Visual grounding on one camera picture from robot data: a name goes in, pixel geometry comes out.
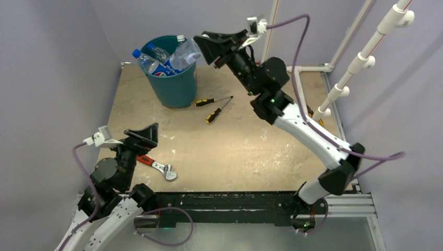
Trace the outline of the Pepsi bottle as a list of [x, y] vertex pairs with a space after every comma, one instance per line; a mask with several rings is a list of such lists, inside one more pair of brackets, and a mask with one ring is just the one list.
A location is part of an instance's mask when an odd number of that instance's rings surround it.
[[171, 66], [171, 55], [164, 49], [155, 46], [152, 42], [147, 44], [147, 49], [152, 53], [154, 58], [158, 60], [166, 69], [168, 69], [174, 75], [180, 74], [182, 71], [175, 69]]
[[158, 77], [175, 75], [172, 70], [167, 69], [166, 66], [161, 64], [158, 60], [154, 59], [151, 56], [148, 56], [145, 53], [142, 53], [138, 49], [135, 49], [132, 52], [132, 56], [137, 59], [137, 63], [144, 73], [148, 73], [150, 75]]

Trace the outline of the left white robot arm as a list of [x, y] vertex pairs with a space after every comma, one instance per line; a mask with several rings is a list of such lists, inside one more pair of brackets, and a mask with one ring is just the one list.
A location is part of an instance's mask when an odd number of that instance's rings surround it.
[[[145, 184], [132, 187], [131, 182], [137, 158], [158, 144], [158, 123], [124, 133], [126, 138], [115, 140], [107, 126], [99, 127], [98, 132], [73, 148], [74, 159], [89, 185], [57, 250], [100, 250], [138, 213], [154, 211], [156, 194]], [[116, 156], [103, 158], [89, 173], [76, 153], [85, 145], [109, 148]]]

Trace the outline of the crushed clear bottle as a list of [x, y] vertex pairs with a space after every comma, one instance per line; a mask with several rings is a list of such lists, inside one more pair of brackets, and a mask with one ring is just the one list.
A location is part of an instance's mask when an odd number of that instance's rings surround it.
[[178, 35], [177, 36], [178, 44], [183, 44], [185, 41], [186, 41], [186, 38], [184, 37], [184, 35]]

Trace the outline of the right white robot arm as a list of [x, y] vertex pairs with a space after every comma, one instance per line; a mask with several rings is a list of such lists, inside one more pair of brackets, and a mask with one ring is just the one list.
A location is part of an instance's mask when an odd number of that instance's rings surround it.
[[246, 39], [246, 30], [233, 34], [205, 32], [193, 38], [208, 64], [213, 63], [215, 68], [228, 66], [248, 93], [255, 96], [250, 104], [260, 119], [292, 135], [325, 165], [324, 173], [295, 194], [294, 208], [305, 213], [319, 199], [343, 194], [359, 169], [361, 159], [357, 154], [365, 148], [336, 139], [305, 115], [281, 90], [289, 81], [284, 61], [272, 57], [256, 65], [243, 47]]

